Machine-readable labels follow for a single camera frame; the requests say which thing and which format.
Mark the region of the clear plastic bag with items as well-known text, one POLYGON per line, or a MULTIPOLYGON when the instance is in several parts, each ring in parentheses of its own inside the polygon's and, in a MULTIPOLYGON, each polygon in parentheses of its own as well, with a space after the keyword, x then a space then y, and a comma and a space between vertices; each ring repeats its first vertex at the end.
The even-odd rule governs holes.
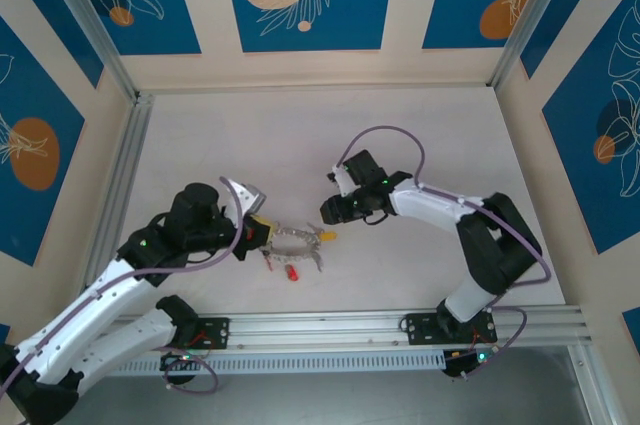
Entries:
POLYGON ((324 270, 320 254, 325 230, 311 223, 305 229, 277 225, 267 243, 260 248, 269 264, 276 261, 293 264, 297 261, 312 261, 318 272, 324 270))

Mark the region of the black controller board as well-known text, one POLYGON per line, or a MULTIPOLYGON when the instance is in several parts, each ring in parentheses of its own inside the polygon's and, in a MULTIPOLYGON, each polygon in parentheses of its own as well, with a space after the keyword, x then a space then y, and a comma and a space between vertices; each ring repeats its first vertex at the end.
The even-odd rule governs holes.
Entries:
POLYGON ((494 345, 490 348, 445 351, 443 373, 454 379, 467 379, 475 370, 486 365, 500 350, 499 346, 494 345))
POLYGON ((169 352, 160 357, 159 370, 169 377, 187 376, 195 375, 200 370, 200 365, 187 355, 169 352))

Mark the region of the aluminium side rail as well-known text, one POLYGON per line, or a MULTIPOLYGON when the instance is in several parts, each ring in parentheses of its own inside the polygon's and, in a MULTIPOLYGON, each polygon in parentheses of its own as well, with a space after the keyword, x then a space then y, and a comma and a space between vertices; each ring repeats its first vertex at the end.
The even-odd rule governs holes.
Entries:
POLYGON ((85 288, 106 268, 120 243, 154 101, 151 94, 140 95, 129 114, 89 252, 83 279, 85 288))

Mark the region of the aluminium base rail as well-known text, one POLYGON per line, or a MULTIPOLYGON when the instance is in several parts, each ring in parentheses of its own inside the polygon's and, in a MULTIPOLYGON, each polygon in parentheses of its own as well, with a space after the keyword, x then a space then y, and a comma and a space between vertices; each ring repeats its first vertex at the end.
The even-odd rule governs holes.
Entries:
MULTIPOLYGON (((187 350, 193 354, 302 353, 390 350, 410 346, 405 311, 235 314, 226 350, 187 350)), ((536 306, 523 311, 492 310, 496 343, 514 338, 516 346, 563 346, 591 342, 576 306, 536 306)))

